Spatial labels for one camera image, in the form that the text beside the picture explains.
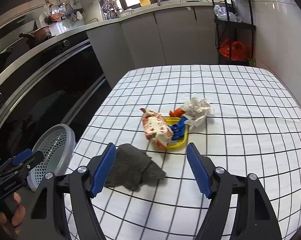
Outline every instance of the human hand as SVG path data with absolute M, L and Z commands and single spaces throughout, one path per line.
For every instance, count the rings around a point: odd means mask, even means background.
M 15 228 L 15 232 L 16 234 L 19 234 L 20 231 L 20 224 L 22 223 L 22 221 L 24 220 L 25 214 L 26 214 L 26 209 L 20 205 L 20 201 L 21 201 L 21 197 L 20 195 L 18 195 L 16 192 L 13 195 L 14 200 L 17 202 L 17 209 L 14 213 L 14 216 L 12 218 L 12 225 Z M 9 230 L 9 227 L 7 226 L 7 218 L 5 216 L 5 214 L 3 212 L 0 212 L 0 225 L 3 227 L 3 229 L 5 230 L 5 232 L 10 236 L 12 236 L 12 233 Z

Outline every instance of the white plastic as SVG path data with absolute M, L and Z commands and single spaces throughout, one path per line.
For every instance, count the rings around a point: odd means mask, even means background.
M 27 177 L 31 190 L 37 189 L 47 172 L 53 172 L 56 176 L 64 175 L 74 148 L 75 134 L 68 125 L 57 124 L 45 132 L 33 148 L 33 152 L 43 152 L 44 160 Z
M 227 21 L 226 7 L 216 4 L 214 7 L 214 12 L 218 19 Z M 229 12 L 229 20 L 231 22 L 240 23 L 242 21 L 242 18 L 240 16 L 237 16 L 236 14 L 233 14 L 232 12 Z

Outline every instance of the electrical outlet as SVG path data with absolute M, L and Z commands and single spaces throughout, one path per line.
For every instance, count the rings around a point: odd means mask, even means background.
M 46 4 L 51 4 L 52 0 L 45 0 Z

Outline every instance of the metal shelf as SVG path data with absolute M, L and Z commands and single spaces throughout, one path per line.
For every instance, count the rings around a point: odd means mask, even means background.
M 220 19 L 215 19 L 215 23 L 223 25 L 224 27 L 234 27 L 234 28 L 245 29 L 245 30 L 250 30 L 250 31 L 255 31 L 256 30 L 256 26 L 251 25 L 249 23 L 223 21 L 223 20 L 220 20 Z
M 230 60 L 224 55 L 218 52 L 218 62 L 220 65 L 237 65 L 237 66 L 249 66 L 248 61 Z

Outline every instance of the plastic colander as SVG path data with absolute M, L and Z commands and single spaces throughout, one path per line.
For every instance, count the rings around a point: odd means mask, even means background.
M 33 152 L 41 151 L 44 160 L 34 167 L 28 177 L 29 187 L 35 191 L 47 172 L 64 175 L 75 148 L 74 131 L 65 124 L 57 124 L 36 142 Z

